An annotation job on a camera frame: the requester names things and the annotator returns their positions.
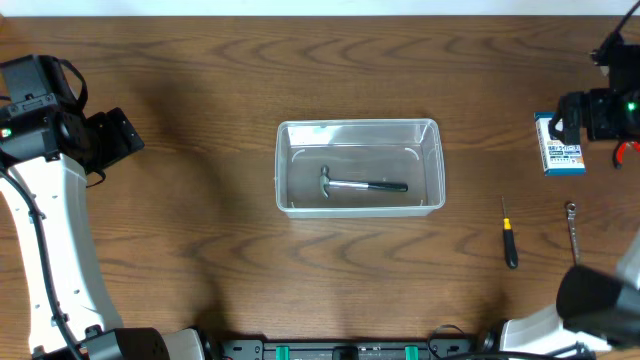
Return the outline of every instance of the wooden table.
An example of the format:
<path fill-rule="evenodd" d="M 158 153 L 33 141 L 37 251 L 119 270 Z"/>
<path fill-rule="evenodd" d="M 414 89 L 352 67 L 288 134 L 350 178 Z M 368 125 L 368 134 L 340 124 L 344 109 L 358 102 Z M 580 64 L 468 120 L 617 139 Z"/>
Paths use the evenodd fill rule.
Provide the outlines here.
<path fill-rule="evenodd" d="M 612 271 L 640 227 L 640 156 L 585 144 L 588 174 L 544 177 L 533 113 L 606 86 L 587 54 L 615 18 L 5 19 L 0 60 L 70 59 L 86 113 L 121 107 L 146 148 L 88 191 L 107 287 L 128 327 L 269 339 L 474 333 L 555 301 L 572 264 Z M 630 39 L 638 40 L 633 22 Z M 276 128 L 302 119 L 435 119 L 447 202 L 426 218 L 289 220 Z M 510 208 L 520 267 L 504 264 Z M 0 206 L 0 357 L 27 358 L 29 304 Z M 609 354 L 607 359 L 640 356 Z"/>

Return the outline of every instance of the white backdrop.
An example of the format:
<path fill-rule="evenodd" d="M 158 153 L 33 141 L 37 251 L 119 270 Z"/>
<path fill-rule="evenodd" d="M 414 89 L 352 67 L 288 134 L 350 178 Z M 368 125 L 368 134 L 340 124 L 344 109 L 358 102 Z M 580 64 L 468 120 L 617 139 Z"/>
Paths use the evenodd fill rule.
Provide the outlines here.
<path fill-rule="evenodd" d="M 4 16 L 621 15 L 635 0 L 0 0 Z"/>

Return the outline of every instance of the screwdriver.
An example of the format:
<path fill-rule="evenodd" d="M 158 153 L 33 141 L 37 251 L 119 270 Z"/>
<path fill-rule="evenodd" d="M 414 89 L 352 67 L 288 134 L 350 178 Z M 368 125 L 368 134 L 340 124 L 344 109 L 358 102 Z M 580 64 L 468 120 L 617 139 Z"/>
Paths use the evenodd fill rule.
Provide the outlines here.
<path fill-rule="evenodd" d="M 518 267 L 518 251 L 516 250 L 516 241 L 513 238 L 513 230 L 511 222 L 507 216 L 507 207 L 504 205 L 504 196 L 502 197 L 502 215 L 504 216 L 504 228 L 502 237 L 504 238 L 504 260 L 507 262 L 509 269 Z"/>

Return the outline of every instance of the clear plastic bin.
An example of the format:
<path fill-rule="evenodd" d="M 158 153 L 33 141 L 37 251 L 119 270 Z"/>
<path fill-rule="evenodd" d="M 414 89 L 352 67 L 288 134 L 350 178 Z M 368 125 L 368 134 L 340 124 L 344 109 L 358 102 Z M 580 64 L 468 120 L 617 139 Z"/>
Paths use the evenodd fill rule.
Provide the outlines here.
<path fill-rule="evenodd" d="M 406 183 L 407 192 L 328 189 L 335 180 Z M 276 203 L 291 218 L 426 216 L 445 202 L 440 134 L 431 119 L 285 121 L 276 141 Z"/>

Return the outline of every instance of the blue and white box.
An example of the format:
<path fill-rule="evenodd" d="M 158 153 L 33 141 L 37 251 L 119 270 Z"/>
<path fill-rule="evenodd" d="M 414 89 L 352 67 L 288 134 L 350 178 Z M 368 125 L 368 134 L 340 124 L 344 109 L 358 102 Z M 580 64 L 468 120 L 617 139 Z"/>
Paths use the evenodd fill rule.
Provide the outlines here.
<path fill-rule="evenodd" d="M 549 122 L 553 118 L 552 112 L 537 112 L 534 114 L 542 168 L 544 174 L 552 175 L 582 175 L 587 172 L 580 145 L 564 145 L 560 140 L 549 134 Z M 556 125 L 562 131 L 562 120 Z"/>

